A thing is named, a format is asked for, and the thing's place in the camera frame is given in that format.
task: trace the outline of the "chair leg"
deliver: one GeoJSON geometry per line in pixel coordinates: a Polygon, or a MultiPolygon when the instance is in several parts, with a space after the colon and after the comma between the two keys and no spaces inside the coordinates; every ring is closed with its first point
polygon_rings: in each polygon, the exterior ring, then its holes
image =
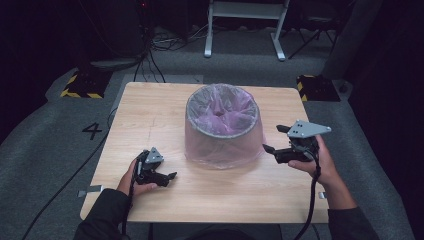
{"type": "Polygon", "coordinates": [[[299,49],[297,49],[292,55],[290,55],[289,59],[292,59],[294,55],[296,55],[296,53],[300,52],[300,50],[302,50],[306,45],[308,45],[312,40],[314,40],[316,37],[318,37],[321,34],[321,30],[318,30],[314,36],[312,36],[311,38],[309,38],[308,41],[306,41],[299,49]]]}

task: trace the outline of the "transparent plastic bag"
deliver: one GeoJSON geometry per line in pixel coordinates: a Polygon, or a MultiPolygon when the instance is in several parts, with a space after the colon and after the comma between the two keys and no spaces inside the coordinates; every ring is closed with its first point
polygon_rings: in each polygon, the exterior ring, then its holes
{"type": "Polygon", "coordinates": [[[265,143],[259,108],[240,87],[212,84],[187,101],[185,155],[207,166],[227,169],[257,159],[265,143]]]}

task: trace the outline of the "person's right hand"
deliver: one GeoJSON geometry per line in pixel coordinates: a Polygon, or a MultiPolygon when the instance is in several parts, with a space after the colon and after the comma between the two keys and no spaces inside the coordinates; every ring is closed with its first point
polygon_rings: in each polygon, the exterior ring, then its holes
{"type": "MultiPolygon", "coordinates": [[[[340,175],[337,172],[336,166],[334,165],[333,158],[331,157],[330,151],[324,143],[324,140],[320,135],[316,136],[319,151],[319,165],[321,166],[321,176],[318,178],[318,182],[323,186],[329,185],[331,183],[335,183],[336,181],[341,180],[340,175]]],[[[288,165],[292,168],[304,171],[309,173],[309,175],[313,176],[316,170],[315,161],[311,162],[301,162],[297,160],[289,161],[288,165]]]]}

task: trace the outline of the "person's left hand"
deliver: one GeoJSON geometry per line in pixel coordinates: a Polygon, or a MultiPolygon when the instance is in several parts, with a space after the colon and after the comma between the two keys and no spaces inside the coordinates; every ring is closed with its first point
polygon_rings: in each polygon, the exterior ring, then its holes
{"type": "MultiPolygon", "coordinates": [[[[129,192],[130,192],[131,178],[134,171],[135,163],[136,163],[136,159],[134,159],[131,162],[130,167],[128,168],[128,171],[124,174],[124,176],[122,176],[121,181],[119,182],[119,185],[116,188],[116,190],[125,193],[127,196],[129,195],[129,192]]],[[[139,185],[137,182],[135,182],[134,196],[138,196],[142,193],[149,192],[155,189],[157,186],[158,185],[156,183],[148,183],[148,184],[139,185]]]]}

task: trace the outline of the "printed number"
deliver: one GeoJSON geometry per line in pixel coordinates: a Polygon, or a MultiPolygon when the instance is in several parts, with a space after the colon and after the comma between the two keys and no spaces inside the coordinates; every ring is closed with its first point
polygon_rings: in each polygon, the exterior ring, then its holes
{"type": "Polygon", "coordinates": [[[94,139],[94,136],[96,135],[96,133],[102,131],[102,130],[98,130],[98,128],[99,128],[99,124],[98,123],[93,123],[90,126],[84,128],[82,131],[83,132],[90,132],[91,133],[90,140],[93,140],[94,139]]]}

